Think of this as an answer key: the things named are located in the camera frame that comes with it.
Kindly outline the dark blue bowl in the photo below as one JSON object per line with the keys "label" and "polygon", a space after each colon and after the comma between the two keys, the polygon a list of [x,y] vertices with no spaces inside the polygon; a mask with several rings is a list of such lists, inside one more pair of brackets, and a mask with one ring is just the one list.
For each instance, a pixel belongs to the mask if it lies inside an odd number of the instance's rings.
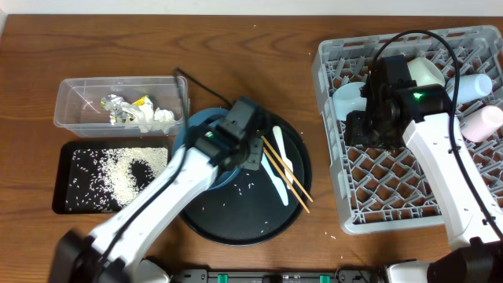
{"label": "dark blue bowl", "polygon": [[[171,157],[174,159],[181,158],[180,164],[182,169],[186,169],[196,158],[201,156],[208,158],[198,149],[192,147],[192,127],[197,126],[202,122],[207,122],[208,124],[214,126],[228,111],[229,110],[225,110],[223,108],[207,108],[190,116],[185,122],[185,126],[183,126],[178,132],[171,154]],[[239,168],[232,171],[220,171],[217,167],[212,165],[210,166],[217,172],[217,177],[210,186],[211,189],[223,187],[225,184],[232,181],[239,172]]]}

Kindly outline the light blue small plate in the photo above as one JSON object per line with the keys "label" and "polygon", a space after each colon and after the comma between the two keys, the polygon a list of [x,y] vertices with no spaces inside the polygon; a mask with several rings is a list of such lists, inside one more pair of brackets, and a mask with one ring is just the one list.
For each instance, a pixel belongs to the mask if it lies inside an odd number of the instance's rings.
{"label": "light blue small plate", "polygon": [[332,96],[336,118],[345,121],[353,111],[365,111],[366,98],[361,96],[363,82],[348,83],[340,87]]}

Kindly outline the mint green bowl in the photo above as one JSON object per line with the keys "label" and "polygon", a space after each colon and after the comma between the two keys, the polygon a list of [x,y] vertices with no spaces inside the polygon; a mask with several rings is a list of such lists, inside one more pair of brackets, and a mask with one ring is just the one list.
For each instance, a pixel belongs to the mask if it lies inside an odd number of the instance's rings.
{"label": "mint green bowl", "polygon": [[445,86],[445,79],[440,70],[426,57],[417,57],[407,63],[412,80],[418,86],[439,84]]}

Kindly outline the white tissue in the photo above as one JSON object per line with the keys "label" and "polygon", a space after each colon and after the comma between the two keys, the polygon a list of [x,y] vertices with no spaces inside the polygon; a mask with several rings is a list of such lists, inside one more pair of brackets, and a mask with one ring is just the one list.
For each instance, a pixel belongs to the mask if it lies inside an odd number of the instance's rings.
{"label": "white tissue", "polygon": [[174,123],[176,121],[172,111],[160,108],[155,110],[153,120],[155,123]]}
{"label": "white tissue", "polygon": [[150,131],[154,116],[153,103],[150,100],[145,99],[141,105],[123,102],[121,108],[123,113],[120,122],[125,123],[127,127],[138,127],[142,133]]}

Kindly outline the pink cup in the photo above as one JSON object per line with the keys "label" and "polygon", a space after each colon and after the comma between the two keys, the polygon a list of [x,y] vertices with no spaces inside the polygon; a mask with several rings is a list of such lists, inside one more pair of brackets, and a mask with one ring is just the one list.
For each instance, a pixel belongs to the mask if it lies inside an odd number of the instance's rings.
{"label": "pink cup", "polygon": [[462,135],[471,142],[483,142],[502,126],[502,110],[485,106],[463,119]]}

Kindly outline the light blue cup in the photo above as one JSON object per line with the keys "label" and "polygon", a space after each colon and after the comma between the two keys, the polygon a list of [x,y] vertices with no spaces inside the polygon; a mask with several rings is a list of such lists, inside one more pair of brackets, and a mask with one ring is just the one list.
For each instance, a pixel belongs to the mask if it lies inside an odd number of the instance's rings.
{"label": "light blue cup", "polygon": [[457,103],[481,99],[492,92],[492,86],[492,80],[486,74],[463,75],[460,77]]}

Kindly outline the clear plastic wrapper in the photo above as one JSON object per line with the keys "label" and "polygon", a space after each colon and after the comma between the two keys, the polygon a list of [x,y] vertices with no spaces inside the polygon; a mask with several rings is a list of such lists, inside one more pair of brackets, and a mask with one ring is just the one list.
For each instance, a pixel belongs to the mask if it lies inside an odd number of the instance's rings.
{"label": "clear plastic wrapper", "polygon": [[123,98],[115,94],[109,94],[101,99],[101,106],[109,112],[111,124],[126,122],[128,114],[123,111],[123,103]]}

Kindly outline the white rice pile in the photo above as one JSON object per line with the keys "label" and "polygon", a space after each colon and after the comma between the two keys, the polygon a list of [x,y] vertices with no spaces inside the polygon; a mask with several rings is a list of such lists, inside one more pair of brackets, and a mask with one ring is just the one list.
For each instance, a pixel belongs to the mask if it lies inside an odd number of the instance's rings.
{"label": "white rice pile", "polygon": [[77,149],[72,154],[64,212],[119,211],[158,177],[167,163],[165,147]]}

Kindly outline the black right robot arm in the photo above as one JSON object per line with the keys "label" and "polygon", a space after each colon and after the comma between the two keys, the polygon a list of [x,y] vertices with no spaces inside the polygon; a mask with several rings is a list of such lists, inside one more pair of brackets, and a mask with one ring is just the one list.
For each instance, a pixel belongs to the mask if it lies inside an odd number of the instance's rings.
{"label": "black right robot arm", "polygon": [[397,149],[415,156],[444,219],[451,252],[432,263],[385,267],[385,282],[500,282],[502,211],[490,195],[461,136],[454,93],[439,84],[418,86],[403,55],[374,55],[362,88],[363,111],[347,115],[348,145]]}

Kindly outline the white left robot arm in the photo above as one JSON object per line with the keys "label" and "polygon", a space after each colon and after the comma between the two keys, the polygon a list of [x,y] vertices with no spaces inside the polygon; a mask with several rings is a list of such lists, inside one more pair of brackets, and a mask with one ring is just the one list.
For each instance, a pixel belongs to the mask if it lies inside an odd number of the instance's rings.
{"label": "white left robot arm", "polygon": [[170,280],[144,260],[145,253],[172,220],[226,171],[256,171],[263,153],[262,135],[270,115],[240,97],[211,126],[185,125],[182,146],[171,162],[125,208],[86,237],[69,230],[57,243],[50,282],[139,282]]}

